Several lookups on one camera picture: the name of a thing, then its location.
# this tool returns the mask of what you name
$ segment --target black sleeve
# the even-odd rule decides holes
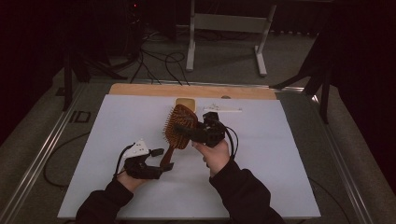
[[[241,170],[230,160],[210,184],[218,191],[231,218],[238,224],[283,224],[270,207],[271,193],[249,170]]]
[[[113,180],[105,190],[96,190],[90,194],[78,209],[76,223],[112,224],[120,209],[133,197],[131,191],[119,181]]]

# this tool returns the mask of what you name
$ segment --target wooden hairbrush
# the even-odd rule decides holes
[[[165,140],[169,143],[169,148],[161,160],[160,166],[162,168],[169,168],[175,148],[184,149],[190,141],[188,137],[176,132],[175,125],[195,128],[197,123],[198,118],[193,111],[184,105],[175,105],[163,128],[163,134]]]

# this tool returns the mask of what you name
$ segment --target brush bristles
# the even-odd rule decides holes
[[[177,133],[174,129],[175,124],[182,125],[186,128],[196,126],[198,118],[190,109],[184,105],[176,105],[169,114],[165,127],[163,128],[164,139],[171,147],[183,149],[187,146],[190,139]]]

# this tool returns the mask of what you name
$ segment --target hand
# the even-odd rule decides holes
[[[139,186],[149,181],[149,179],[135,179],[126,172],[121,172],[117,175],[117,180],[132,193],[134,193]]]
[[[228,143],[224,139],[215,147],[207,147],[197,142],[192,142],[192,146],[204,156],[204,161],[209,166],[211,177],[215,176],[230,160]]]

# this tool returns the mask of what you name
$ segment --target brush handle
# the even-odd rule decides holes
[[[166,153],[163,156],[163,159],[161,160],[161,163],[160,163],[161,167],[164,167],[171,162],[172,154],[173,154],[174,150],[175,150],[174,147],[169,146],[168,150],[166,150]]]

